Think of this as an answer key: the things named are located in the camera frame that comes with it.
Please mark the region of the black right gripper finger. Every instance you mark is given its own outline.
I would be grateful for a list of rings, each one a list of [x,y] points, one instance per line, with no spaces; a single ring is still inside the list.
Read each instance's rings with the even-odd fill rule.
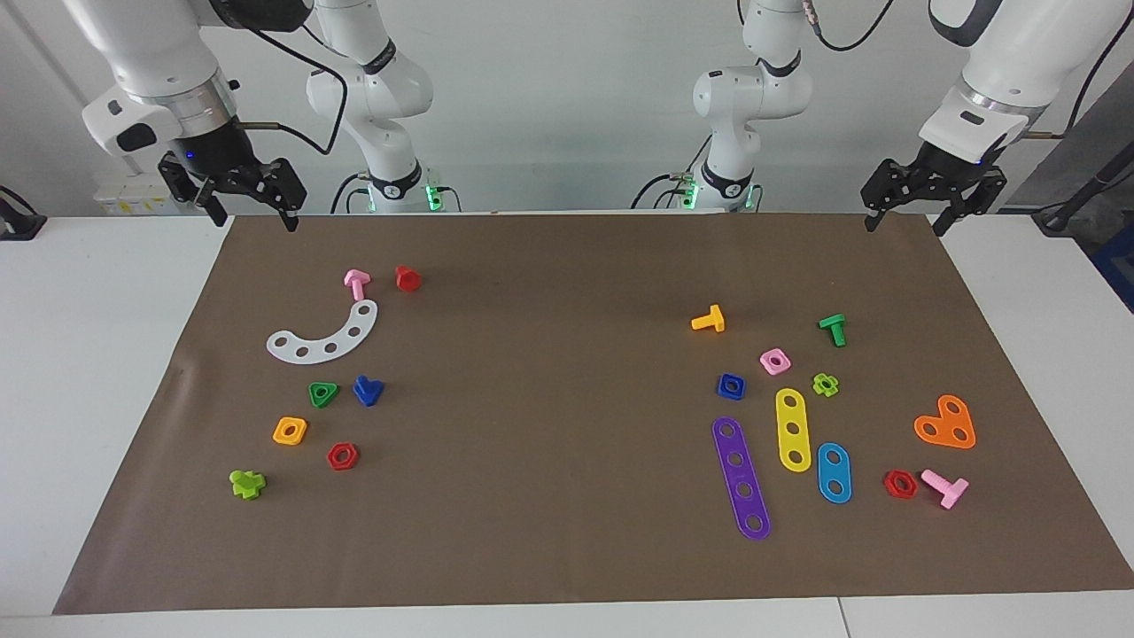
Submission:
[[[259,173],[255,199],[276,210],[288,233],[295,233],[299,229],[299,210],[307,202],[307,187],[287,159],[260,163]]]
[[[214,179],[206,179],[198,186],[198,193],[195,194],[195,207],[198,207],[206,213],[211,222],[214,223],[218,229],[222,229],[226,226],[229,214],[225,209],[222,202],[215,198],[215,182]]]

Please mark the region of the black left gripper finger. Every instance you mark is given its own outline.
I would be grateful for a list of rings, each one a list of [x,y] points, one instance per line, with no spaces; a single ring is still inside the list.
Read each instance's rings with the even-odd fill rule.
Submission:
[[[894,159],[886,159],[875,167],[861,189],[863,206],[868,209],[864,219],[868,233],[875,232],[888,211],[913,201],[916,189],[911,184],[915,175],[916,165],[902,165]]]
[[[965,194],[959,186],[948,187],[946,202],[947,206],[932,223],[936,237],[943,237],[948,230],[968,215],[982,215],[988,213],[988,209],[999,198],[1000,193],[1007,185],[1007,178],[1002,173],[983,175],[968,194]]]

